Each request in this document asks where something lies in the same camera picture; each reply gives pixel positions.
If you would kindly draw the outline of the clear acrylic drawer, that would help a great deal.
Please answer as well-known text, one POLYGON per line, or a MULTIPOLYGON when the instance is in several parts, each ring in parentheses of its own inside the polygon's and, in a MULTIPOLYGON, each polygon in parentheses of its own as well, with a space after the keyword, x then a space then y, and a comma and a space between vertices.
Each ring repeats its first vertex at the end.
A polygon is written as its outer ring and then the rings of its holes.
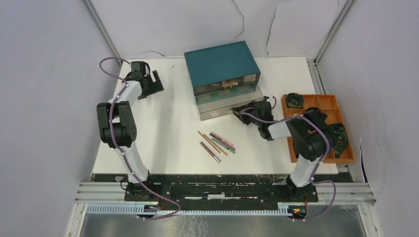
POLYGON ((256 84, 195 97, 201 120, 227 115, 232 108, 262 99, 263 94, 256 84))
POLYGON ((193 86, 194 96, 201 96, 220 92, 236 87, 248 86, 257 84, 259 82, 260 73, 242 76, 233 79, 222 80, 218 82, 212 82, 204 85, 193 86))

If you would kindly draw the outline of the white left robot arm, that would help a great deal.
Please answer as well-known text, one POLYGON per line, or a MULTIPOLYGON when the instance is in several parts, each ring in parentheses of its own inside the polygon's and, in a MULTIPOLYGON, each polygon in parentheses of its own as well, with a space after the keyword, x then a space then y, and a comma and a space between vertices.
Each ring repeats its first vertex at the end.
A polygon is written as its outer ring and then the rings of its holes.
POLYGON ((138 100, 164 91, 164 86, 156 70, 151 71, 144 61, 128 63, 131 71, 125 78, 113 75, 122 81, 117 94, 108 102, 99 103, 96 107, 100 139, 113 149, 128 174, 128 181, 141 183, 136 193, 145 201, 155 196, 155 187, 147 181, 149 170, 141 160, 136 147, 138 135, 131 106, 138 100))

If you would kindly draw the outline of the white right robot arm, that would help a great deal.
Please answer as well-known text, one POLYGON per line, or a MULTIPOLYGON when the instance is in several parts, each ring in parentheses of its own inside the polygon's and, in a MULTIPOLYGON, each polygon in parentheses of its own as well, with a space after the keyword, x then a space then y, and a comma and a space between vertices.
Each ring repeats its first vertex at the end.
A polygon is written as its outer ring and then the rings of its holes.
POLYGON ((243 124, 256 125, 260 136, 267 141, 292 138, 298 158, 294 170, 287 177, 285 194, 291 201, 303 198, 305 187, 313 183, 319 165, 337 144, 337 136, 322 116, 310 110, 274 120, 271 103, 267 100, 252 101, 231 111, 243 124))

